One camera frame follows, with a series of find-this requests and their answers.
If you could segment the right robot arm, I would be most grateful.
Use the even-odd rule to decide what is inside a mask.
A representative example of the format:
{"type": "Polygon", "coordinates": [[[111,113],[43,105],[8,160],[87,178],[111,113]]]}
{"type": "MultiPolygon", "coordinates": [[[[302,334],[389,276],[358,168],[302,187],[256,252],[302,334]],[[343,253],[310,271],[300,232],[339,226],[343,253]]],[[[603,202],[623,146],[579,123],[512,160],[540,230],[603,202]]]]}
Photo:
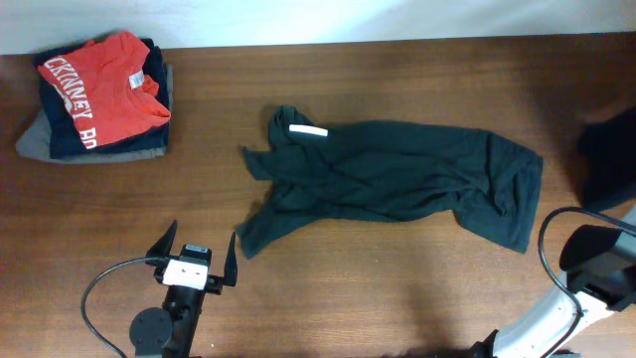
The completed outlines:
{"type": "Polygon", "coordinates": [[[538,252],[553,286],[515,323],[493,331],[468,351],[470,358],[558,358],[575,354],[564,345],[586,327],[635,303],[635,212],[623,219],[577,207],[552,211],[542,222],[538,252]],[[563,246],[560,272],[545,253],[549,223],[576,213],[601,221],[582,225],[563,246]]]}

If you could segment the dark green t-shirt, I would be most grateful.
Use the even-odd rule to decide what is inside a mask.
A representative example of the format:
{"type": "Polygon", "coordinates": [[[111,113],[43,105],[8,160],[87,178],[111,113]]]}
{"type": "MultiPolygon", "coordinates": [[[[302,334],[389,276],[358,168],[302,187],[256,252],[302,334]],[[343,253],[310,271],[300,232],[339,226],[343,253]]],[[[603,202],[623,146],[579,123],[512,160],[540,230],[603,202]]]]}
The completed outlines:
{"type": "Polygon", "coordinates": [[[281,106],[268,141],[267,151],[242,152],[252,177],[272,184],[237,228],[249,259],[323,219],[399,223],[444,211],[494,244],[528,249],[543,159],[499,134],[394,120],[321,128],[281,106]]]}

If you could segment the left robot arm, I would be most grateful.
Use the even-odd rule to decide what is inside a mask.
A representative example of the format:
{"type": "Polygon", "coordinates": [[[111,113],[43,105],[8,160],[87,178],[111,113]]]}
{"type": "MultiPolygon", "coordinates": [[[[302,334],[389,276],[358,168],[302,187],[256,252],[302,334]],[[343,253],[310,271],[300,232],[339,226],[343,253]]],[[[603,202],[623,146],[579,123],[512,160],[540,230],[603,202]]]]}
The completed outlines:
{"type": "Polygon", "coordinates": [[[212,251],[207,248],[185,245],[179,255],[171,254],[177,228],[172,223],[146,253],[154,278],[167,292],[161,306],[142,310],[130,324],[136,357],[188,358],[205,297],[237,284],[236,235],[230,239],[224,273],[214,275],[209,273],[212,251]]]}

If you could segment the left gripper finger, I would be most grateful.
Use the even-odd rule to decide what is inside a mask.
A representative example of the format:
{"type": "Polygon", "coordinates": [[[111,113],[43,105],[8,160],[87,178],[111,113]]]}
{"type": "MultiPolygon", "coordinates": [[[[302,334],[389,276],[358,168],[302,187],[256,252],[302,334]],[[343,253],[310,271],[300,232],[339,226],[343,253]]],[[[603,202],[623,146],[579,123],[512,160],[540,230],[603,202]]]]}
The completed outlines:
{"type": "Polygon", "coordinates": [[[224,265],[224,286],[235,286],[238,281],[238,259],[236,254],[237,233],[233,232],[224,265]]]}
{"type": "Polygon", "coordinates": [[[174,220],[166,233],[147,251],[146,258],[169,258],[174,244],[177,229],[178,221],[174,220]]]}

